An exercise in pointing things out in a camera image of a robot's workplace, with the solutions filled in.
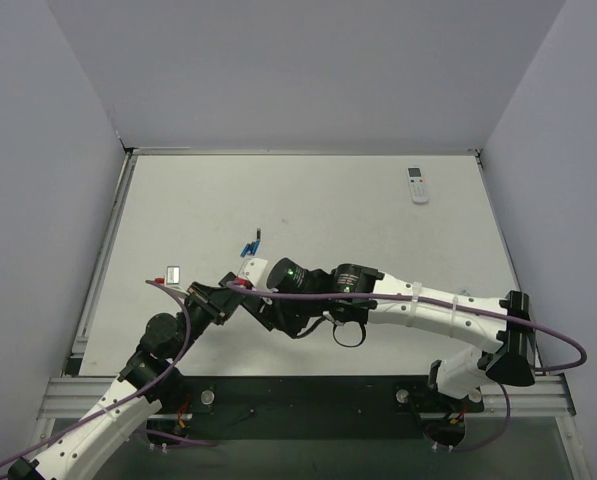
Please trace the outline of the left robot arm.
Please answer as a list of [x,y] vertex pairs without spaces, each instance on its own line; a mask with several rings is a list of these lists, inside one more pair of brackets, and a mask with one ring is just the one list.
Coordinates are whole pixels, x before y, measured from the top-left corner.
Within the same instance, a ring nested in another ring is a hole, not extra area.
[[194,282],[176,292],[155,281],[180,307],[152,317],[124,368],[76,423],[20,454],[8,479],[92,479],[147,419],[183,404],[177,363],[212,324],[226,321],[245,296],[247,282],[227,274],[218,287]]

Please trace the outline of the black remote control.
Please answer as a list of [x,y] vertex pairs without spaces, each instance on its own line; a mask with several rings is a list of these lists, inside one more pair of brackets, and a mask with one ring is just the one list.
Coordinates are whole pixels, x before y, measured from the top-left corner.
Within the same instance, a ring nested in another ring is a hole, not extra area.
[[277,312],[272,300],[247,296],[241,306],[267,331],[278,328]]

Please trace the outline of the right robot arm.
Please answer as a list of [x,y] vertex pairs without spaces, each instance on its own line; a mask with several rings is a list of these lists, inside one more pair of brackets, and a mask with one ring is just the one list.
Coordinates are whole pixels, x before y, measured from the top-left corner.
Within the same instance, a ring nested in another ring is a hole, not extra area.
[[324,317],[334,327],[352,322],[390,324],[446,336],[467,349],[432,363],[430,389],[462,400],[481,386],[528,387],[535,382],[535,332],[528,327],[529,297],[450,294],[399,280],[377,269],[341,264],[326,272],[279,260],[265,280],[281,297],[272,303],[290,323]]

